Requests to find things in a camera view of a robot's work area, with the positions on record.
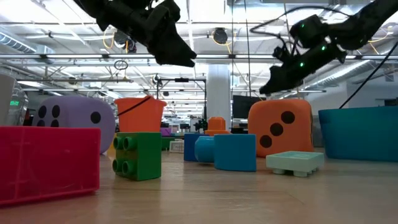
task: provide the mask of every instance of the blue cylinder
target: blue cylinder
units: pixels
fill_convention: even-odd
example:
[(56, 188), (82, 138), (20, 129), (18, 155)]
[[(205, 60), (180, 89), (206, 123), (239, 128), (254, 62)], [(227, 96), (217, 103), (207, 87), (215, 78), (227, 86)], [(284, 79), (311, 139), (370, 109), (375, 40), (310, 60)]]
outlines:
[(195, 143), (195, 157), (198, 162), (214, 162), (214, 137), (200, 136)]

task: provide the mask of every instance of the exit sign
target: exit sign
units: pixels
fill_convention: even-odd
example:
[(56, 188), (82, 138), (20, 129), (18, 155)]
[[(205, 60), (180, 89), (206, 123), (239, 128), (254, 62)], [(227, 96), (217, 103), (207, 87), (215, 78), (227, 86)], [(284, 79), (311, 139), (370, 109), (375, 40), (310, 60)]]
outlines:
[(19, 105), (19, 101), (11, 101), (10, 102), (10, 106), (18, 106)]

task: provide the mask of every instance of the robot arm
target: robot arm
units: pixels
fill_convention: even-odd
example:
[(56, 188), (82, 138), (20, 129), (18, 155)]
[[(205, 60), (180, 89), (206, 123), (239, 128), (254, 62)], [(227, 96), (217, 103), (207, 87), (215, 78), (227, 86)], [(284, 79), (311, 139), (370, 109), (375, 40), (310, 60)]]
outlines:
[(175, 23), (180, 8), (174, 0), (165, 0), (154, 9), (146, 9), (151, 0), (74, 0), (97, 20), (102, 31), (112, 25), (145, 45), (160, 65), (193, 67), (196, 53), (178, 35)]
[(270, 68), (271, 78), (260, 88), (261, 94), (289, 90), (302, 84), (303, 79), (319, 68), (338, 59), (344, 63), (346, 52), (366, 45), (380, 26), (398, 11), (398, 2), (375, 0), (358, 13), (339, 24), (323, 24), (317, 15), (310, 16), (290, 30), (292, 37), (309, 49), (303, 55), (291, 55), (280, 47), (274, 56), (283, 62)]

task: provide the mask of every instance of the green toy block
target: green toy block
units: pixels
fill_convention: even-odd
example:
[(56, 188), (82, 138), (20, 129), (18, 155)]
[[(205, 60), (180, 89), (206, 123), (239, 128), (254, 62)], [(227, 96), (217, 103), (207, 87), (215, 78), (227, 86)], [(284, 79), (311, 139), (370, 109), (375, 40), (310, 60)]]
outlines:
[(170, 142), (175, 141), (173, 137), (162, 137), (162, 150), (167, 150), (170, 147)]
[(162, 173), (162, 136), (160, 133), (117, 133), (113, 140), (116, 175), (131, 180), (159, 178)]

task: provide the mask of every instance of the wooden table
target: wooden table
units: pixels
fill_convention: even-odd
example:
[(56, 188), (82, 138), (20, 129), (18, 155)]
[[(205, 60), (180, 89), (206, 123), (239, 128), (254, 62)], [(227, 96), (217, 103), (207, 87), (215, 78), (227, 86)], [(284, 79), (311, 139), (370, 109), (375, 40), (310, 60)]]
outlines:
[(0, 208), (0, 223), (398, 223), (398, 164), (327, 161), (309, 178), (226, 172), (163, 155), (161, 179), (115, 177), (101, 157), (95, 195)]

